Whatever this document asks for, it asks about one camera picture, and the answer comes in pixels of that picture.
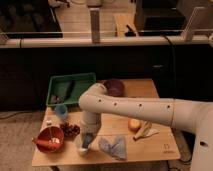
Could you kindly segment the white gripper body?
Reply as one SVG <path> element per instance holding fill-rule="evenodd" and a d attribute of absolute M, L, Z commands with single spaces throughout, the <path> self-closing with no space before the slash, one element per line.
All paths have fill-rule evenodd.
<path fill-rule="evenodd" d="M 99 124 L 88 124 L 82 122 L 80 124 L 81 128 L 81 136 L 84 137 L 87 134 L 92 134 L 94 137 L 97 136 L 99 130 L 100 130 L 100 125 Z"/>

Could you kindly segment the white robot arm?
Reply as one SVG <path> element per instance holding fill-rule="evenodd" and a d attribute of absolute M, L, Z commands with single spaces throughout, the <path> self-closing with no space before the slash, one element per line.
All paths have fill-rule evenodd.
<path fill-rule="evenodd" d="M 213 171 L 213 102 L 171 98 L 126 98 L 107 95 L 101 83 L 79 98 L 82 109 L 81 146 L 89 146 L 101 128 L 101 114 L 150 121 L 195 135 L 190 171 Z"/>

